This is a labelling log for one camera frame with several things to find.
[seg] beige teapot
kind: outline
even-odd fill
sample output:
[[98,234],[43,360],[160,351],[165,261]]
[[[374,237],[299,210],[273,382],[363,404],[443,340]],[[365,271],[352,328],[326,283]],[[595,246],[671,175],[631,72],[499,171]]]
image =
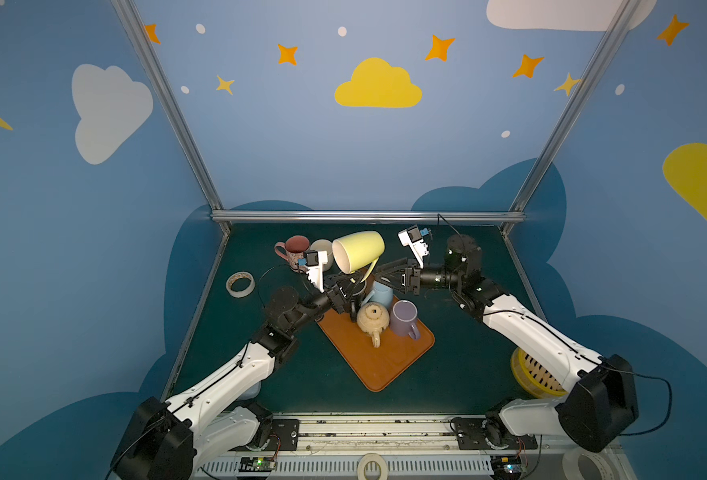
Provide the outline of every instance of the beige teapot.
[[372,337],[376,349],[380,346],[380,333],[388,328],[389,321],[388,309],[376,302],[362,305],[356,317],[357,325]]

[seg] yellow mug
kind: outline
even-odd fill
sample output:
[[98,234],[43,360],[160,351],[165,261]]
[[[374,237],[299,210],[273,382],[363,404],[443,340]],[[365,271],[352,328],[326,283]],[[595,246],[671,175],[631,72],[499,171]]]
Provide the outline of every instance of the yellow mug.
[[357,232],[356,234],[341,236],[332,242],[332,255],[340,271],[344,274],[352,274],[359,268],[369,265],[366,280],[372,269],[375,268],[380,255],[386,250],[383,237],[375,231]]

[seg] pink mug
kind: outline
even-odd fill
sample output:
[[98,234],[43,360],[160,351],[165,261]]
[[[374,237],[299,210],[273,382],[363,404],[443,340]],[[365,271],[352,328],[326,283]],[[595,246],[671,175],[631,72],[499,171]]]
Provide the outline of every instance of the pink mug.
[[[285,259],[287,263],[290,264],[292,270],[302,272],[304,269],[298,265],[298,260],[303,258],[303,252],[308,250],[309,247],[310,242],[308,238],[302,235],[295,235],[286,242],[277,242],[276,245],[274,245],[274,252],[276,252],[276,255]],[[279,251],[279,248],[284,250],[283,254]]]

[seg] yellow basket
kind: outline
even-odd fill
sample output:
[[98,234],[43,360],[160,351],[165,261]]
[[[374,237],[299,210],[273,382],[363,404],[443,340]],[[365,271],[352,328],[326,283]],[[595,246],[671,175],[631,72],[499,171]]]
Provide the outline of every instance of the yellow basket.
[[511,372],[521,388],[535,398],[558,398],[567,393],[548,370],[520,348],[511,355]]

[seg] robotic arm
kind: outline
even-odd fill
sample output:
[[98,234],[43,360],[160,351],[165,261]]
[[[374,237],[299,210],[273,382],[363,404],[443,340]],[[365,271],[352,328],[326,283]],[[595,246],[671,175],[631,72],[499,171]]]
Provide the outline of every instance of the robotic arm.
[[[401,293],[450,290],[459,308],[529,353],[569,393],[555,400],[515,399],[487,412],[485,430],[493,448],[504,448],[515,436],[542,434],[567,435],[599,452],[636,420],[635,387],[625,360],[605,359],[580,345],[481,276],[481,249],[470,236],[450,237],[444,264],[426,265],[427,233],[417,226],[401,232],[402,245],[416,258],[381,265],[376,280]],[[320,293],[301,300],[295,289],[280,288],[264,308],[263,325],[234,358],[166,402],[153,397],[143,402],[119,443],[112,471],[123,480],[185,480],[231,448],[265,447],[270,412],[256,403],[223,416],[224,409],[291,358],[298,349],[297,331],[330,309],[354,318],[362,298],[363,273],[323,278],[319,254],[307,252],[305,266]]]

